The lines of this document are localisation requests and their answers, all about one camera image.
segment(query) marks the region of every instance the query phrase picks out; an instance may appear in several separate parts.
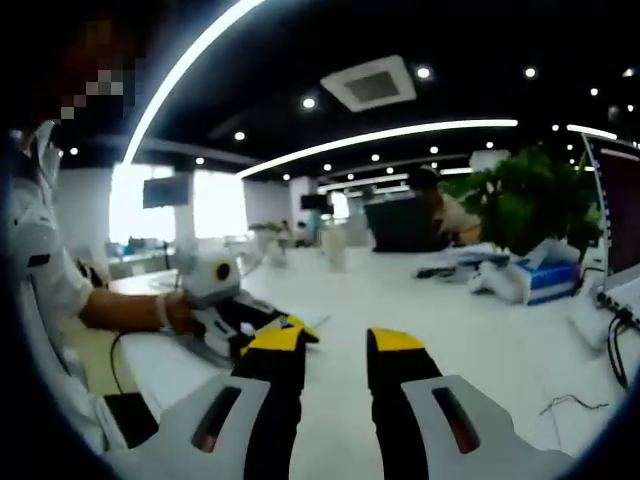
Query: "screen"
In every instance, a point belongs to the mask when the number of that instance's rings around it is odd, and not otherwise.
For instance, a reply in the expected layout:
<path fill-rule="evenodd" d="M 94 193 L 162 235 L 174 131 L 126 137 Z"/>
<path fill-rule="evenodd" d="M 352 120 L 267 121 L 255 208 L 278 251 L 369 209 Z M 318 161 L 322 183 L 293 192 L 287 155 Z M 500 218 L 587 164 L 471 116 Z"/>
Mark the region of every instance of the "screen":
<path fill-rule="evenodd" d="M 189 176 L 175 175 L 144 182 L 142 207 L 157 208 L 189 204 Z"/>
<path fill-rule="evenodd" d="M 590 139 L 609 230 L 610 274 L 640 264 L 640 150 Z"/>
<path fill-rule="evenodd" d="M 300 208 L 302 210 L 319 210 L 327 213 L 331 210 L 328 195 L 301 195 Z"/>

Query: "black ceiling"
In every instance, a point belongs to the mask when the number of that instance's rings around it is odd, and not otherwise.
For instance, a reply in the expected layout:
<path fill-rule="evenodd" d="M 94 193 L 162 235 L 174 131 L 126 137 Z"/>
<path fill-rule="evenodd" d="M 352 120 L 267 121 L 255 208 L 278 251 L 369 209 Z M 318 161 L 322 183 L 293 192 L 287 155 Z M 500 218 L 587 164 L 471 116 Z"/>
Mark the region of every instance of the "black ceiling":
<path fill-rule="evenodd" d="M 212 12 L 230 2 L 198 2 L 175 44 L 188 43 L 201 31 Z M 394 127 L 481 118 L 512 118 L 516 128 L 435 132 L 380 140 L 297 160 L 255 178 L 281 178 L 283 173 L 321 176 L 324 163 L 334 172 L 438 155 L 469 155 L 492 141 L 495 148 L 513 149 L 539 140 L 557 144 L 560 160 L 567 133 L 574 123 L 619 131 L 608 117 L 609 107 L 622 107 L 626 134 L 640 140 L 640 76 L 623 78 L 629 67 L 640 66 L 635 11 L 605 2 L 530 2 L 536 7 L 505 8 L 496 2 L 419 2 L 408 0 L 266 0 L 215 42 L 178 83 L 162 107 L 148 135 L 175 142 L 235 152 L 257 160 L 361 133 Z M 175 52 L 167 58 L 175 57 Z M 415 101 L 350 112 L 323 89 L 319 80 L 332 73 L 390 55 L 403 58 L 413 75 Z M 417 66 L 432 76 L 422 81 Z M 538 75 L 525 78 L 533 66 Z M 135 96 L 123 110 L 121 102 L 105 99 L 77 121 L 65 126 L 78 146 L 100 133 L 131 133 L 135 119 L 166 65 L 146 65 Z M 140 78 L 145 79 L 140 85 Z M 599 94 L 590 95 L 596 87 Z M 313 110 L 301 99 L 312 96 Z M 558 124 L 558 133 L 551 125 Z M 234 132 L 246 139 L 235 141 Z M 97 165 L 121 157 L 123 149 L 81 148 L 65 159 L 66 166 Z M 189 167 L 190 155 L 169 155 L 159 161 Z M 466 159 L 447 165 L 461 166 Z M 246 166 L 207 158 L 207 167 L 239 171 Z M 382 173 L 372 171 L 371 176 Z"/>

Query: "green plant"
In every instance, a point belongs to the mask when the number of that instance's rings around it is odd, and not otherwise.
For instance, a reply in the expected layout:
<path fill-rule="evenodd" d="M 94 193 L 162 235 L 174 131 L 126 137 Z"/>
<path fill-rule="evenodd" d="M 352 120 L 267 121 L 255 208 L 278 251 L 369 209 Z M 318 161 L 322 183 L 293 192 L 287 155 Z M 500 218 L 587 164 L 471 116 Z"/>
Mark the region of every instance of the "green plant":
<path fill-rule="evenodd" d="M 593 174 L 525 147 L 466 179 L 465 208 L 482 221 L 483 240 L 525 255 L 545 238 L 567 238 L 584 254 L 600 234 Z"/>

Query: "laptop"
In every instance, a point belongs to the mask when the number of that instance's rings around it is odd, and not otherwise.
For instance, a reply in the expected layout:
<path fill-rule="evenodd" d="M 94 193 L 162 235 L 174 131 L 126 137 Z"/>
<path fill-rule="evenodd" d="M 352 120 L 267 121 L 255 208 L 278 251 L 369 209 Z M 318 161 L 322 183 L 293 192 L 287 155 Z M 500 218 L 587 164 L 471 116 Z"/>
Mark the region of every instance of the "laptop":
<path fill-rule="evenodd" d="M 605 305 L 640 320 L 640 150 L 583 135 L 605 215 Z"/>
<path fill-rule="evenodd" d="M 448 245 L 435 229 L 431 212 L 417 198 L 372 202 L 364 210 L 376 241 L 374 252 L 434 252 Z"/>

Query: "wrist strap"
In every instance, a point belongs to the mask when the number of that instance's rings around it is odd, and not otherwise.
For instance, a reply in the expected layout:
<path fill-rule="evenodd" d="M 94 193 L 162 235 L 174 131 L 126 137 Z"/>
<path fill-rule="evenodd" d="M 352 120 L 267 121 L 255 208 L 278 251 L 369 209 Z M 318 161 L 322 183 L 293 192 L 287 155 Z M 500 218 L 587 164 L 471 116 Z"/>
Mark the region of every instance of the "wrist strap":
<path fill-rule="evenodd" d="M 165 293 L 158 295 L 156 297 L 156 314 L 160 319 L 160 323 L 164 328 L 169 328 L 173 330 L 173 326 L 169 321 L 169 317 L 167 316 L 167 295 Z"/>

